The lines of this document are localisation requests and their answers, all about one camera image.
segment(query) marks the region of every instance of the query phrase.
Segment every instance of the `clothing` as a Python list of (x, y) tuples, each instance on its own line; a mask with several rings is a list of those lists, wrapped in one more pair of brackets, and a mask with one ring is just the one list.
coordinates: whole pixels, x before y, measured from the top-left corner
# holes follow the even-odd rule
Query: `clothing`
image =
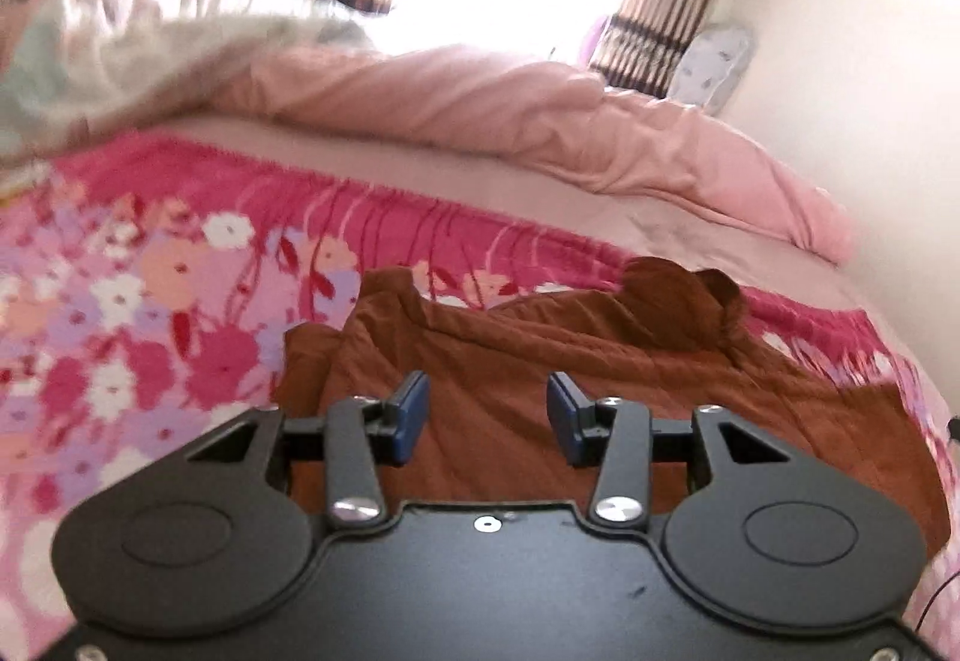
[[(574, 500), (596, 470), (566, 465), (546, 417), (551, 371), (593, 397), (644, 402), (654, 417), (689, 419), (723, 405), (885, 493), (920, 524), (931, 555), (949, 537), (947, 503), (923, 437), (894, 386), (836, 387), (743, 327), (736, 284), (669, 260), (633, 260), (618, 293), (562, 292), (489, 311), (424, 300), (408, 269), (366, 274), (341, 332), (301, 325), (286, 335), (275, 400), (292, 416), (349, 395), (386, 398), (415, 369), (430, 377), (430, 417), (413, 460), (384, 469), (385, 496), (426, 501)], [(293, 496), (322, 506), (323, 467), (295, 464)], [(685, 468), (654, 467), (653, 509), (686, 496)]]

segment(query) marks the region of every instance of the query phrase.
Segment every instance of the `black robotic gripper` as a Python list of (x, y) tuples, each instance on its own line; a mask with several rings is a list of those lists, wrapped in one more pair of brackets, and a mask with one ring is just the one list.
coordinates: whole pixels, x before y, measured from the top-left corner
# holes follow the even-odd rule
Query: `black robotic gripper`
[[(654, 420), (565, 374), (546, 404), (573, 503), (405, 503), (414, 373), (325, 418), (251, 410), (74, 509), (53, 544), (78, 624), (46, 661), (922, 661), (899, 621), (925, 563), (901, 508), (721, 407)], [(286, 495), (325, 462), (325, 511)], [(690, 496), (650, 512), (651, 464)]]

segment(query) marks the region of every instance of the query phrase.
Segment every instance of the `white quilt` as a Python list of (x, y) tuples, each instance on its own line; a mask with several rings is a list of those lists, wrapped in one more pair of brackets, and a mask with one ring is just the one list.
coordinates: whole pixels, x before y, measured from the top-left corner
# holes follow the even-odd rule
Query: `white quilt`
[(0, 164), (199, 105), (265, 49), (370, 45), (335, 1), (32, 0), (0, 80)]

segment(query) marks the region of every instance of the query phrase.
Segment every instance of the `rolled pink blanket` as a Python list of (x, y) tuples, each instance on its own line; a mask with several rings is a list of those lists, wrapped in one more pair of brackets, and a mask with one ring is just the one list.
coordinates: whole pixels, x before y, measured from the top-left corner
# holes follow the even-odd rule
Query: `rolled pink blanket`
[(851, 255), (844, 209), (749, 137), (571, 65), (465, 46), (398, 56), (304, 47), (257, 59), (213, 106), (494, 155), (592, 193), (664, 198), (834, 263)]

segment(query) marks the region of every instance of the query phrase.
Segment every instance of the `black cable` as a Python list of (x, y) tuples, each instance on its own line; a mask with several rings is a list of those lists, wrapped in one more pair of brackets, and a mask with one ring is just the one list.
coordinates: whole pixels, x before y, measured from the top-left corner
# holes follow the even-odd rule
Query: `black cable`
[(952, 585), (954, 581), (960, 579), (960, 572), (954, 572), (950, 575), (947, 580), (941, 584), (936, 591), (933, 592), (933, 596), (930, 597), (930, 601), (926, 603), (926, 607), (923, 607), (923, 613), (920, 615), (920, 619), (917, 621), (917, 633), (920, 633), (920, 627), (923, 625), (923, 621), (926, 619), (926, 613), (930, 611), (930, 607), (933, 607), (933, 602), (936, 602), (937, 597), (946, 591), (949, 586)]

